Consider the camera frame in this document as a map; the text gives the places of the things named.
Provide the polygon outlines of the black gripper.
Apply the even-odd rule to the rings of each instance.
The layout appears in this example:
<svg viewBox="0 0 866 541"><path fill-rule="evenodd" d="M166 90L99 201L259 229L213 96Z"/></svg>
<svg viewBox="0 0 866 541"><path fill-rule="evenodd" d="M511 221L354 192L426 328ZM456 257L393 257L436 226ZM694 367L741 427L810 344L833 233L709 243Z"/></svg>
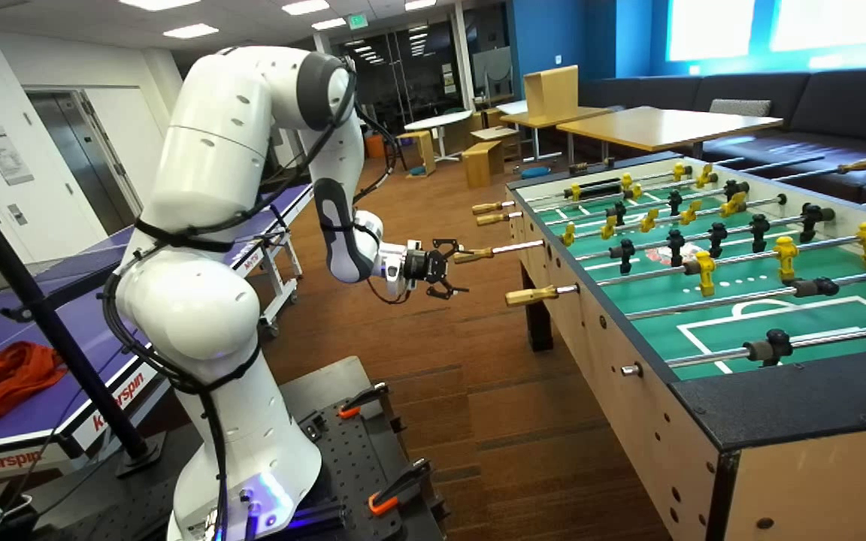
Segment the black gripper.
<svg viewBox="0 0 866 541"><path fill-rule="evenodd" d="M432 278L432 260L436 263L452 263L461 251L462 251L462 243L453 239L453 237L432 237L432 251L429 251L432 257L417 251L417 246L408 246L405 257L403 257L403 264L400 264L403 283L405 287L429 283L426 296L438 297L438 300L452 300L456 296L466 296L468 288L453 287L446 274Z"/></svg>

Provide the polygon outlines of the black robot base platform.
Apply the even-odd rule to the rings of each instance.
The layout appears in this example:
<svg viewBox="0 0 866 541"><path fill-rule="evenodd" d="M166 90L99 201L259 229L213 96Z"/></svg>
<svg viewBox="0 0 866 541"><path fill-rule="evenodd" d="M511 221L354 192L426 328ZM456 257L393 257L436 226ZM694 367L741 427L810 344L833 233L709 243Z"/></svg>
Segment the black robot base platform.
<svg viewBox="0 0 866 541"><path fill-rule="evenodd" d="M429 482L417 498L384 517L368 512L368 496L414 463L403 452L387 396L368 402L354 420L337 419L337 405L371 386L375 382L362 362L343 357L284 387L287 405L321 452L321 471L281 532L278 512L256 490L234 494L231 507L242 530L231 541L446 541L443 498ZM121 479L121 459L107 459L35 488L35 527L19 541L166 541L177 471L195 449L197 432L183 424L166 432L161 459L135 479Z"/></svg>

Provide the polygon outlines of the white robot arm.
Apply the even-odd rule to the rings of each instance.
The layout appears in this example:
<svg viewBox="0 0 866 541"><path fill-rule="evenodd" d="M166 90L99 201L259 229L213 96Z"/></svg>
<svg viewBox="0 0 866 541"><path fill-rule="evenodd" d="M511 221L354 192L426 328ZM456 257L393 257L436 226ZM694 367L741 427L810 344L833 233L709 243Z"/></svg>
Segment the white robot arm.
<svg viewBox="0 0 866 541"><path fill-rule="evenodd" d="M202 436L175 482L168 541L252 541L284 532L324 457L284 402L263 351L263 300L231 263L259 210L272 136L304 141L304 171L340 283L393 296L446 291L447 239L392 243L354 205L364 136L354 70L321 52L241 45L197 56L177 93L155 180L105 283L105 322L171 378Z"/></svg>

